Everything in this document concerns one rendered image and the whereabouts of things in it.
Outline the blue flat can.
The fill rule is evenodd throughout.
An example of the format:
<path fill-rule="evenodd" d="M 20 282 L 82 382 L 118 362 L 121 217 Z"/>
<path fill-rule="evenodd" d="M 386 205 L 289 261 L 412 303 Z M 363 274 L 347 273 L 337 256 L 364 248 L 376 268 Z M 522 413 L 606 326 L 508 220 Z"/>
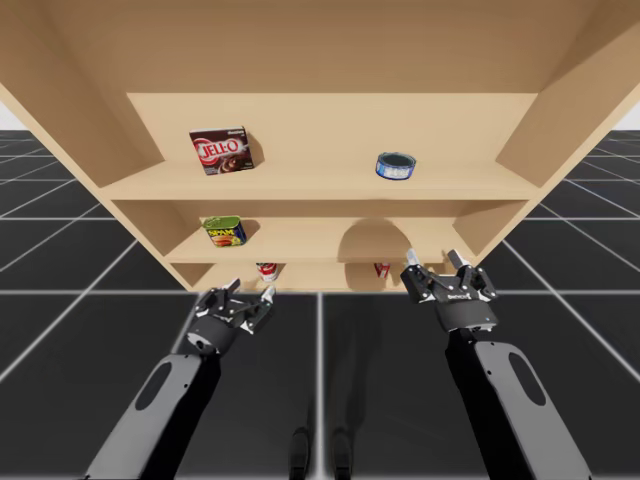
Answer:
<path fill-rule="evenodd" d="M 381 153 L 376 161 L 376 174 L 387 180 L 407 180 L 413 174 L 416 159 L 399 152 Z"/>

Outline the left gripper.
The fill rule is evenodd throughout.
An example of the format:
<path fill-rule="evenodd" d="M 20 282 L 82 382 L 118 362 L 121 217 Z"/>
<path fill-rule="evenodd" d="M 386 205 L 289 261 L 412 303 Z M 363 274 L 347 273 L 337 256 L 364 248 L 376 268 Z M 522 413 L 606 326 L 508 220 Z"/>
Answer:
<path fill-rule="evenodd" d="M 272 316 L 276 288 L 269 286 L 258 300 L 243 301 L 227 308 L 230 295 L 241 285 L 239 278 L 208 290 L 196 303 L 192 325 L 186 338 L 202 355 L 224 355 L 239 329 L 251 335 L 264 327 Z"/>

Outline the pale wooden shelf unit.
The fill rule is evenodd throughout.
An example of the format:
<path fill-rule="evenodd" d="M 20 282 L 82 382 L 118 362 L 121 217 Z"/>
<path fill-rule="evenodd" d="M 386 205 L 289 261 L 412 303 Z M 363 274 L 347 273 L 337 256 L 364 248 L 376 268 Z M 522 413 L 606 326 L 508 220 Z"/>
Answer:
<path fill-rule="evenodd" d="M 479 262 L 639 101 L 640 0 L 0 0 L 0 102 L 190 291 Z M 234 126 L 255 168 L 206 175 Z"/>

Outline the green and blue rectangular can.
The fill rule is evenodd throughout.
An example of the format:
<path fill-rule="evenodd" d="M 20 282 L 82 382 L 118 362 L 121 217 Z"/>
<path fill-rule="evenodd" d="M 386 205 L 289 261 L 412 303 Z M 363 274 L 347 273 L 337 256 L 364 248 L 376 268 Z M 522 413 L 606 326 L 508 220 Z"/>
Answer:
<path fill-rule="evenodd" d="M 244 245 L 247 236 L 239 216 L 213 216 L 203 220 L 202 228 L 218 248 Z"/>

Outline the brown carton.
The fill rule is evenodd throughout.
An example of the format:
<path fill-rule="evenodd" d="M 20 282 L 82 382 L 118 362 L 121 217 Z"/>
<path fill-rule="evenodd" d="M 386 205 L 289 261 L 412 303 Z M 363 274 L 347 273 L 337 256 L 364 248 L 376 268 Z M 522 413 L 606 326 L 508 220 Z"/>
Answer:
<path fill-rule="evenodd" d="M 191 130 L 189 137 L 208 176 L 255 168 L 248 135 L 243 126 Z"/>

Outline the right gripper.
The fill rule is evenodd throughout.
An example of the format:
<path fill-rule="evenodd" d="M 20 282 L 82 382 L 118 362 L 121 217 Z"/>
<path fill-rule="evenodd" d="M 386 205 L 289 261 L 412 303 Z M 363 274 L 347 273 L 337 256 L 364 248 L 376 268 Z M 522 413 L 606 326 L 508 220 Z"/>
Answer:
<path fill-rule="evenodd" d="M 481 267 L 474 267 L 460 253 L 452 249 L 447 257 L 456 269 L 456 278 L 443 302 L 443 283 L 439 274 L 425 268 L 416 251 L 406 253 L 407 263 L 401 280 L 415 304 L 435 301 L 436 316 L 441 328 L 450 333 L 455 330 L 490 331 L 498 325 L 498 318 L 487 302 L 498 297 L 497 291 Z"/>

